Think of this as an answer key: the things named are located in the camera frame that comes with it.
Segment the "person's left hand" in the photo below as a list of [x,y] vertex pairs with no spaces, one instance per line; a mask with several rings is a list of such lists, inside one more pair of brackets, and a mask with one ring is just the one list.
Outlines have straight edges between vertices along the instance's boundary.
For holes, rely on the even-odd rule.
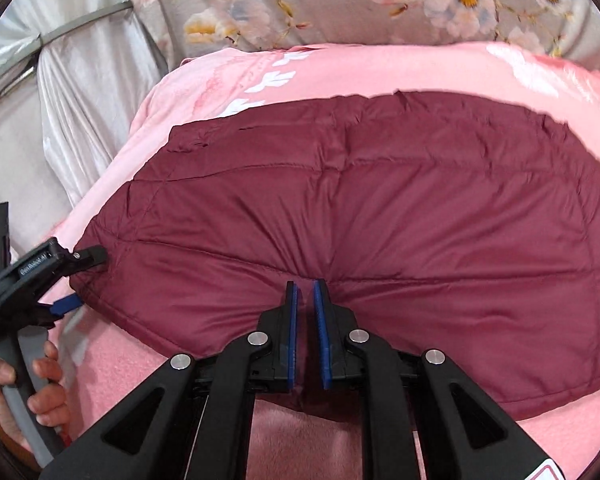
[[[71,412],[67,404],[66,389],[60,381],[64,372],[59,364],[59,352],[56,346],[46,341],[44,356],[32,361],[33,371],[38,378],[47,384],[28,400],[29,410],[35,414],[38,423],[44,427],[60,430],[63,434],[69,428]],[[15,382],[16,372],[5,361],[0,359],[0,436],[3,441],[13,443],[17,448],[32,452],[29,442],[15,421],[12,411],[7,405],[3,388]]]

